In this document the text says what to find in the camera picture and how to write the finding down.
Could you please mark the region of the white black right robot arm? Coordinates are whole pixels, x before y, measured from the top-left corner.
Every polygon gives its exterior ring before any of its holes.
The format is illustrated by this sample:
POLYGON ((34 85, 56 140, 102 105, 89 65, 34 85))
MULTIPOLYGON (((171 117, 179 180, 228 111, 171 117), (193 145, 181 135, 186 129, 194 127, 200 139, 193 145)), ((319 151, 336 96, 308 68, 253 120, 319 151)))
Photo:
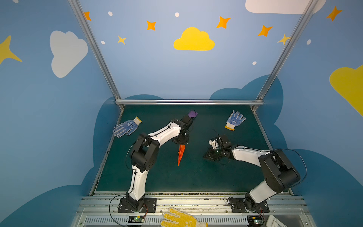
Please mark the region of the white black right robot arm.
POLYGON ((264 180, 245 194, 242 204, 248 211, 256 210, 267 199, 297 184, 301 176, 281 149, 260 150, 233 145, 225 136, 209 140, 209 149, 203 156, 207 160, 228 158, 261 168, 264 180))

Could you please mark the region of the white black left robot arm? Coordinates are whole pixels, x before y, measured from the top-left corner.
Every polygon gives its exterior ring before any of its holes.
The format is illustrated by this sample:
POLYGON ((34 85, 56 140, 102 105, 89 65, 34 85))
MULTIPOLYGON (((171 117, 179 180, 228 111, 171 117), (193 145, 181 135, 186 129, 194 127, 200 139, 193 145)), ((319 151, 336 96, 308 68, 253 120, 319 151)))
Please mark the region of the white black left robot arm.
POLYGON ((130 155, 132 178, 130 188, 125 195, 125 199, 132 211, 140 211, 144 206, 147 175, 156 163, 161 146, 170 140, 179 145, 178 163, 180 163, 190 139, 188 130, 197 115, 196 111, 191 110, 182 119, 173 119, 167 126, 156 132, 139 135, 132 146, 130 155))

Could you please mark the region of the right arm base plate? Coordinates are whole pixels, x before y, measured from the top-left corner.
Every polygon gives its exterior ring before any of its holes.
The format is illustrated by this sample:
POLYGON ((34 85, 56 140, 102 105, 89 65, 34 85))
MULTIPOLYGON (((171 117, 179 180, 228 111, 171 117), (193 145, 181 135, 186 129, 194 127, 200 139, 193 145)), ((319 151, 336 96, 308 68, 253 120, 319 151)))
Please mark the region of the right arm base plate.
POLYGON ((255 203, 246 198, 229 197, 227 200, 233 213, 269 213, 270 209, 266 201, 255 203))

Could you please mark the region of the orange square paper sheet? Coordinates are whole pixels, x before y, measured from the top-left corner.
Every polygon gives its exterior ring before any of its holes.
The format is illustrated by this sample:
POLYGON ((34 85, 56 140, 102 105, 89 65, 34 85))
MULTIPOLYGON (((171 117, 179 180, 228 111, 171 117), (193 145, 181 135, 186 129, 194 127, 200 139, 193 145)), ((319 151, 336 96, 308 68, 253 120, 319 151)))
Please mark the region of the orange square paper sheet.
POLYGON ((185 148, 186 146, 185 145, 179 145, 179 151, 178 151, 178 166, 180 165, 181 163, 181 160, 182 160, 182 157, 183 157, 183 154, 185 152, 185 148))

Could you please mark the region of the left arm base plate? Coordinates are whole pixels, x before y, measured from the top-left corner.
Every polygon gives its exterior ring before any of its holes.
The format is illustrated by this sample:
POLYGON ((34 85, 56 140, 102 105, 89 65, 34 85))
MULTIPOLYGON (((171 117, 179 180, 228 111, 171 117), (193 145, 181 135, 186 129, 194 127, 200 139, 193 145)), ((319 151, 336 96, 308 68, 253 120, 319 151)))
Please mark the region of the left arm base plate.
POLYGON ((144 198, 139 201, 122 198, 119 202, 118 213, 155 213, 157 198, 144 198))

